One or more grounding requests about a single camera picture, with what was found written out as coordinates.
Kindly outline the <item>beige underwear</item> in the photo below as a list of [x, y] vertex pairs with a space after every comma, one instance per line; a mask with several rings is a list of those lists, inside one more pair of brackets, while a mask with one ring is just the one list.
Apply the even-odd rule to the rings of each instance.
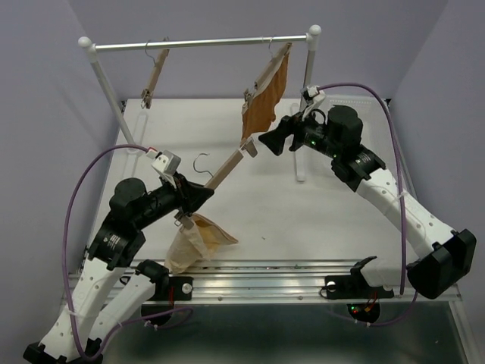
[[190, 229], [181, 226], [164, 259], [164, 267], [174, 275], [185, 272], [197, 261], [211, 260], [221, 246], [239, 241], [221, 226], [200, 214], [191, 217]]

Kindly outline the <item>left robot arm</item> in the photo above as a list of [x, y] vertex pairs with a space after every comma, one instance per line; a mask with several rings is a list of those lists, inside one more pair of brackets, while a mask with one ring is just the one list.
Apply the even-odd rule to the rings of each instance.
[[139, 178], [119, 182], [66, 306], [47, 335], [26, 348], [24, 359], [30, 363], [102, 362], [105, 347], [132, 322], [133, 313], [149, 298], [159, 299], [168, 292], [167, 268], [147, 259], [136, 267], [123, 290], [108, 299], [145, 243], [143, 229], [175, 210], [190, 216], [213, 195], [213, 189], [189, 182], [182, 174], [177, 174], [174, 185], [164, 182], [151, 192]]

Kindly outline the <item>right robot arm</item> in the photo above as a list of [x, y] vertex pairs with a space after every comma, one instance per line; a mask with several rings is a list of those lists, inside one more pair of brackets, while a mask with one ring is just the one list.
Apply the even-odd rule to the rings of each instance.
[[423, 297], [436, 299], [471, 270], [477, 238], [468, 229], [457, 231], [427, 211], [384, 161], [361, 142], [363, 122], [355, 109], [335, 105], [326, 121], [314, 111], [287, 115], [277, 127], [259, 136], [275, 155], [286, 139], [289, 149], [306, 146], [330, 158], [334, 175], [373, 205], [405, 238], [418, 257], [405, 267], [410, 285]]

